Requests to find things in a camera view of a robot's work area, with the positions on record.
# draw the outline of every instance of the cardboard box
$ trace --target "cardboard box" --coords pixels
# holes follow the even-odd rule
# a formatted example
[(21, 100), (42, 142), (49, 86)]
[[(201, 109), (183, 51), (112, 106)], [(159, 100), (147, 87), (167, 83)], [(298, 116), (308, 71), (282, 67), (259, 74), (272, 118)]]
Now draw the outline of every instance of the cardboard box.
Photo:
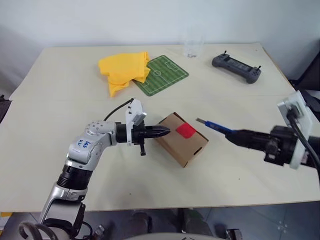
[(183, 168), (198, 156), (209, 142), (205, 136), (186, 123), (176, 112), (171, 113), (158, 125), (169, 128), (171, 132), (156, 138), (156, 140)]

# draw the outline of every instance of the robotic arm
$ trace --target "robotic arm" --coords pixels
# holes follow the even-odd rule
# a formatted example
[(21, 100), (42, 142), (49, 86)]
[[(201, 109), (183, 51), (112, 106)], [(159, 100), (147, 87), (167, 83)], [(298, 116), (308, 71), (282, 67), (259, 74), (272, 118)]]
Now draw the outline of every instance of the robotic arm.
[(140, 154), (144, 156), (144, 139), (161, 137), (170, 132), (164, 126), (145, 126), (146, 115), (140, 101), (132, 99), (125, 113), (125, 124), (98, 120), (85, 127), (69, 147), (62, 173), (41, 212), (40, 224), (53, 230), (61, 240), (73, 239), (78, 235), (86, 208), (82, 200), (103, 151), (117, 143), (127, 143), (129, 146), (140, 145)]

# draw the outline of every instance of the white tabletop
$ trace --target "white tabletop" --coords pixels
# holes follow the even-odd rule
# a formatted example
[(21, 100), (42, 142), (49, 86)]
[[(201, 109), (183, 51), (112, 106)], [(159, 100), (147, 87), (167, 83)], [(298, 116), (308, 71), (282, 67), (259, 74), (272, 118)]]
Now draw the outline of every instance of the white tabletop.
[[(131, 84), (110, 99), (107, 86), (96, 69), (97, 60), (108, 53), (134, 52), (137, 47), (131, 51), (130, 47), (118, 47), (117, 51), (111, 47), (112, 51), (108, 53), (99, 53), (108, 47), (101, 47), (100, 51), (98, 47), (45, 50), (26, 81), (15, 91), (9, 111), (0, 124), (0, 212), (41, 211), (61, 173), (73, 139), (82, 133), (87, 123), (103, 119), (131, 96), (142, 101), (148, 113), (146, 125), (154, 125), (168, 114), (177, 112), (203, 133), (209, 143), (187, 168), (182, 168), (154, 139), (145, 141), (146, 156), (140, 156), (138, 146), (128, 147), (124, 143), (107, 148), (88, 186), (84, 200), (87, 210), (240, 206), (320, 200), (315, 169), (301, 166), (293, 170), (288, 166), (264, 162), (263, 152), (233, 145), (222, 134), (195, 121), (199, 117), (232, 129), (265, 133), (275, 125), (285, 125), (277, 103), (293, 89), (260, 45), (218, 46), (208, 46), (216, 48), (212, 56), (224, 48), (232, 49), (237, 53), (234, 57), (239, 60), (250, 49), (252, 54), (259, 52), (257, 60), (246, 63), (255, 65), (258, 61), (260, 63), (256, 65), (261, 64), (266, 70), (262, 71), (255, 84), (247, 85), (234, 74), (210, 66), (211, 57), (207, 53), (203, 57), (206, 60), (187, 59), (175, 53), (178, 46), (164, 46), (163, 52), (160, 46), (155, 46), (154, 52), (151, 46), (140, 47), (154, 57), (167, 55), (190, 76), (152, 97), (145, 96)], [(243, 48), (248, 50), (242, 52), (240, 49)], [(46, 71), (52, 68), (48, 63), (50, 59), (59, 63), (57, 52), (61, 59), (69, 56), (76, 62), (81, 62), (79, 57), (82, 56), (90, 67), (84, 70), (84, 63), (80, 67), (65, 63), (59, 64), (56, 72)], [(58, 72), (61, 77), (65, 76), (66, 91), (60, 79), (54, 82), (52, 75), (58, 75)], [(116, 112), (110, 120), (123, 122), (124, 109)], [(315, 117), (312, 134), (320, 136), (320, 124)]]

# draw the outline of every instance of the clear glass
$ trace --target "clear glass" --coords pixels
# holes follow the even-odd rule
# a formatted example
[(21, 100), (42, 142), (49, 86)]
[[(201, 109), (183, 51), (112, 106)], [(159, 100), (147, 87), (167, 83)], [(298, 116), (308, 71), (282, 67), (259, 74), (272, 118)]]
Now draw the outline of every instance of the clear glass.
[(202, 52), (205, 43), (204, 31), (201, 26), (187, 27), (184, 37), (184, 55), (196, 58)]

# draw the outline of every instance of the white wall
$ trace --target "white wall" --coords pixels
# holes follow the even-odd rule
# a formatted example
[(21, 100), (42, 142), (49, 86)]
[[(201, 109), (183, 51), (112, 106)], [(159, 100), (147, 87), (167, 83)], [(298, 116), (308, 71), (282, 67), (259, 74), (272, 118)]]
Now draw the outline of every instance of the white wall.
[(319, 0), (0, 0), (0, 85), (44, 47), (181, 43), (194, 19), (208, 43), (261, 42), (288, 78), (319, 51)]

